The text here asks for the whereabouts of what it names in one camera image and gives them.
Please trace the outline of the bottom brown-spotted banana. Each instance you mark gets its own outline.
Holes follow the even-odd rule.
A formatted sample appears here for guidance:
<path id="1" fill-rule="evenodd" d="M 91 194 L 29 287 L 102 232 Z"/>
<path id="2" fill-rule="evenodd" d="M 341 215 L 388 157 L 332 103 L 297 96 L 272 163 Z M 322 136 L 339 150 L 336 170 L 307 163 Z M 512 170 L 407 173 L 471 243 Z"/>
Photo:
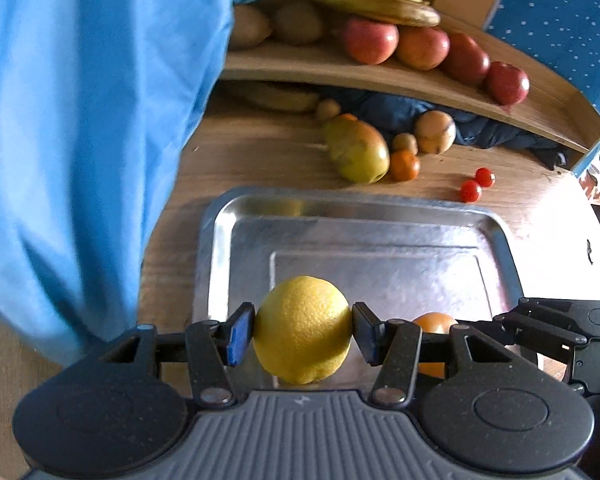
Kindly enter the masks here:
<path id="1" fill-rule="evenodd" d="M 439 13 L 428 4 L 410 0 L 314 0 L 330 8 L 401 26 L 436 27 Z"/>

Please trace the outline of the small tan fruit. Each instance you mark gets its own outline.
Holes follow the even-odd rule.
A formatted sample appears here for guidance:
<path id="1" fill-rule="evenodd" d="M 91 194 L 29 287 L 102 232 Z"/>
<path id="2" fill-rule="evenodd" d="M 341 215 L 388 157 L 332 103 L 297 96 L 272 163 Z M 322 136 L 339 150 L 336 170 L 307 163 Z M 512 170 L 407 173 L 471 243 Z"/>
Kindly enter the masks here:
<path id="1" fill-rule="evenodd" d="M 407 132 L 397 134 L 391 142 L 391 149 L 394 152 L 408 151 L 412 155 L 417 155 L 418 144 L 416 136 Z"/>
<path id="2" fill-rule="evenodd" d="M 334 99 L 324 99 L 318 102 L 314 112 L 317 122 L 328 122 L 341 114 L 341 106 Z"/>

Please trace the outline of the blue star-pattern fabric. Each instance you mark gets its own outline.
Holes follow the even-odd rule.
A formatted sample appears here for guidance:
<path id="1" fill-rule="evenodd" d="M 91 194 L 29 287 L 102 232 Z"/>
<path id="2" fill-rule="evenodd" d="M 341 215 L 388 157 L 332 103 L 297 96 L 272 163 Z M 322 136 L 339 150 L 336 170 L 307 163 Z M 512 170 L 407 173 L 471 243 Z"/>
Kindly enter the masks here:
<path id="1" fill-rule="evenodd" d="M 500 0 L 486 31 L 571 82 L 600 113 L 600 0 Z"/>

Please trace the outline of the dark blue padded jacket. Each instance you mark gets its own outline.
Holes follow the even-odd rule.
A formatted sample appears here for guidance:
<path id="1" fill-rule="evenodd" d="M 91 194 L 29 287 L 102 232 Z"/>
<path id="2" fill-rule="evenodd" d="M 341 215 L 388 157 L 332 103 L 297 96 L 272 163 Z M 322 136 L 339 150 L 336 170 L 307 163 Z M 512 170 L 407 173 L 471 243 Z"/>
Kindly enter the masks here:
<path id="1" fill-rule="evenodd" d="M 411 133 L 419 138 L 421 150 L 430 140 L 436 154 L 453 143 L 483 150 L 502 146 L 530 152 L 549 170 L 569 164 L 568 150 L 557 142 L 475 113 L 407 96 L 342 87 L 328 87 L 323 96 L 333 99 L 343 112 L 375 127 L 389 144 L 398 134 Z"/>

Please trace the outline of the kiwi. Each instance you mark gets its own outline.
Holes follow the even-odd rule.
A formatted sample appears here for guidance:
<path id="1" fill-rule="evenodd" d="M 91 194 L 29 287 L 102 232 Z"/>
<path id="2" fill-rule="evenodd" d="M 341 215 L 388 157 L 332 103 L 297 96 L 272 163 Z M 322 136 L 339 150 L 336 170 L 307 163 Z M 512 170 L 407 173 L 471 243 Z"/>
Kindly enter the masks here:
<path id="1" fill-rule="evenodd" d="M 309 1 L 283 4 L 273 14 L 273 27 L 276 36 L 291 46 L 314 44 L 325 35 L 322 16 Z"/>
<path id="2" fill-rule="evenodd" d="M 272 35 L 268 17 L 255 6 L 234 6 L 234 26 L 230 33 L 228 50 L 246 50 L 257 47 Z"/>

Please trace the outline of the light blue garment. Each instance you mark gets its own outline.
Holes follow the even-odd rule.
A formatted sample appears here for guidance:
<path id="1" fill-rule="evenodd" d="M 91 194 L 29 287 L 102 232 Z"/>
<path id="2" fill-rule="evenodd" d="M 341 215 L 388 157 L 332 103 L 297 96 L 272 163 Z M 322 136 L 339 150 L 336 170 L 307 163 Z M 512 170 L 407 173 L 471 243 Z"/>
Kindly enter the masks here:
<path id="1" fill-rule="evenodd" d="M 137 319 L 181 151 L 257 0 L 0 0 L 0 322 L 70 365 Z"/>

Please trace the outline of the small orange tangerine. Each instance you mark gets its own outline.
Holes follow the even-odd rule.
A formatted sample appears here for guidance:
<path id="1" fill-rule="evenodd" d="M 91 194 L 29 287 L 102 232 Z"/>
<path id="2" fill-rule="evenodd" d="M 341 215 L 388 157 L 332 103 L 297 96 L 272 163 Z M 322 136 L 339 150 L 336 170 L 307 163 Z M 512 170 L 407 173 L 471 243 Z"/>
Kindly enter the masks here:
<path id="1" fill-rule="evenodd" d="M 389 174 L 396 182 L 411 181 L 420 173 L 420 160 L 409 150 L 395 151 L 390 155 Z"/>

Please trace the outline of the mango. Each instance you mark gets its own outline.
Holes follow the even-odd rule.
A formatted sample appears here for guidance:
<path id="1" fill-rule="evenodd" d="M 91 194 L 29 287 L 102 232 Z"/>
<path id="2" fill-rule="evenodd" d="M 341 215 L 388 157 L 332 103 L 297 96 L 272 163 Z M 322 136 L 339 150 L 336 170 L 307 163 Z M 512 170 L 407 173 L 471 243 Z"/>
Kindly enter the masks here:
<path id="1" fill-rule="evenodd" d="M 385 177 L 390 157 L 382 134 L 351 114 L 342 114 L 322 125 L 329 159 L 338 174 L 356 184 L 371 184 Z"/>

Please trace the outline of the left kiwi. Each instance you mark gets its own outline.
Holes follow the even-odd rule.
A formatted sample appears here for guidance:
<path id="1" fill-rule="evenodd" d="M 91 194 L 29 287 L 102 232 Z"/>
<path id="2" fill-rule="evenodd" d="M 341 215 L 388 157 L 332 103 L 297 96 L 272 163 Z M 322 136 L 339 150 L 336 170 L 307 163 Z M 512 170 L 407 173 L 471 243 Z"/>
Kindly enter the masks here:
<path id="1" fill-rule="evenodd" d="M 234 26 L 230 33 L 228 50 L 246 50 L 257 47 L 272 35 L 268 17 L 255 6 L 234 6 Z"/>

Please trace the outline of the yellow lemon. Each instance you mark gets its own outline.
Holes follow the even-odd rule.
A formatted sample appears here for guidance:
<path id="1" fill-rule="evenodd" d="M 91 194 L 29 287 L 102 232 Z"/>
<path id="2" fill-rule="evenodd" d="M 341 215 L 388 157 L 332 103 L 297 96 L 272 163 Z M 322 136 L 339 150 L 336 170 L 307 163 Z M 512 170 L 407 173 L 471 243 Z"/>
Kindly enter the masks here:
<path id="1" fill-rule="evenodd" d="M 349 301 L 331 282 L 300 275 L 276 285 L 257 310 L 253 348 L 268 374 L 287 385 L 329 378 L 352 337 Z"/>

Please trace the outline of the cherry tomato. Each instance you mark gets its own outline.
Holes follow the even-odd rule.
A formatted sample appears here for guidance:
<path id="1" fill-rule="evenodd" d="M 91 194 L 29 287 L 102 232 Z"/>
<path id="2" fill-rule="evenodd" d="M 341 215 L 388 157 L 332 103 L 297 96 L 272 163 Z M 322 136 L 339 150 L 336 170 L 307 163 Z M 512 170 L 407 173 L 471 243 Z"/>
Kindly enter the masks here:
<path id="1" fill-rule="evenodd" d="M 496 177 L 489 168 L 480 167 L 475 172 L 475 180 L 482 188 L 490 188 L 494 185 Z"/>
<path id="2" fill-rule="evenodd" d="M 477 203 L 482 193 L 482 186 L 475 180 L 467 180 L 460 186 L 460 200 L 465 204 Z"/>

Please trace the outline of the red apple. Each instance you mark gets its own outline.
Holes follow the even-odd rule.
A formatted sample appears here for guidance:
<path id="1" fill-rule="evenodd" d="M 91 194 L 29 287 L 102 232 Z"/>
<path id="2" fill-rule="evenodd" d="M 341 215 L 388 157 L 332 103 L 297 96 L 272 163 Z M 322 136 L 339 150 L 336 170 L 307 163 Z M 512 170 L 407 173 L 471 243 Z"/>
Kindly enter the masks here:
<path id="1" fill-rule="evenodd" d="M 462 84 L 480 86 L 490 70 L 490 56 L 464 32 L 451 32 L 449 40 L 449 53 L 441 63 L 442 72 Z"/>
<path id="2" fill-rule="evenodd" d="M 399 44 L 396 25 L 358 16 L 347 18 L 340 29 L 340 42 L 355 62 L 378 65 L 391 58 Z"/>
<path id="3" fill-rule="evenodd" d="M 530 79 L 524 70 L 501 61 L 491 63 L 484 88 L 492 100 L 503 106 L 524 102 L 530 91 Z"/>

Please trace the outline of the wooden curved shelf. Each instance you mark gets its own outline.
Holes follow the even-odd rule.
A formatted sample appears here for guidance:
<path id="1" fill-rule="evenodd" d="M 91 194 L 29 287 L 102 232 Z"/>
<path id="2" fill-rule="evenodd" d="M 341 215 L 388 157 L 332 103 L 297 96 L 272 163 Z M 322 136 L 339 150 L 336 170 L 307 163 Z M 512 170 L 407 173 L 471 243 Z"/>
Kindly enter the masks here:
<path id="1" fill-rule="evenodd" d="M 293 1 L 298 0 L 280 0 L 277 9 Z M 524 102 L 500 105 L 486 93 L 484 79 L 478 87 L 462 84 L 446 76 L 441 64 L 433 70 L 421 72 L 401 63 L 394 53 L 378 65 L 355 62 L 343 50 L 340 29 L 347 18 L 363 17 L 334 10 L 314 0 L 301 1 L 309 1 L 320 12 L 325 23 L 322 39 L 306 46 L 284 44 L 274 32 L 273 15 L 265 14 L 256 6 L 270 20 L 272 35 L 257 47 L 228 52 L 222 78 L 324 84 L 400 94 L 505 122 L 581 153 L 591 151 L 600 140 L 600 113 L 580 90 L 535 58 L 474 26 L 434 9 L 441 18 L 437 28 L 448 35 L 464 32 L 486 51 L 491 63 L 509 63 L 527 73 L 530 91 Z M 423 4 L 432 6 L 427 0 Z"/>

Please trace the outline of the metal tray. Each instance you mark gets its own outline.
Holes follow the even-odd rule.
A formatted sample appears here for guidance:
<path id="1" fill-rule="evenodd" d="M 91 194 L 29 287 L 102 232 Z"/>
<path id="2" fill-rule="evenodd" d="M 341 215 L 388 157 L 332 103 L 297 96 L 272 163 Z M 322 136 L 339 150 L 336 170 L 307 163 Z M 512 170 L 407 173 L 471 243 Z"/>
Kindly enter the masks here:
<path id="1" fill-rule="evenodd" d="M 383 320 L 442 312 L 487 321 L 515 307 L 520 278 L 496 214 L 441 200 L 233 188 L 202 216 L 194 321 L 260 304 L 311 275 Z"/>

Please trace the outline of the orange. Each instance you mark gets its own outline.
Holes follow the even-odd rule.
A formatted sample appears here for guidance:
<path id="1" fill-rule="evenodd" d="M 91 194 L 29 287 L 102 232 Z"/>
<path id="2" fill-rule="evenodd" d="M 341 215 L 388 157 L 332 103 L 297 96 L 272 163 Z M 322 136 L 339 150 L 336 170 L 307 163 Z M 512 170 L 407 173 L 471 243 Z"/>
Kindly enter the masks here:
<path id="1" fill-rule="evenodd" d="M 457 324 L 457 319 L 451 315 L 442 312 L 428 312 L 419 315 L 413 323 L 422 329 L 424 339 L 422 342 L 426 347 L 431 347 L 438 342 L 437 336 L 446 336 L 450 328 Z M 445 364 L 443 362 L 425 362 L 420 360 L 418 363 L 418 372 L 432 378 L 445 378 Z"/>

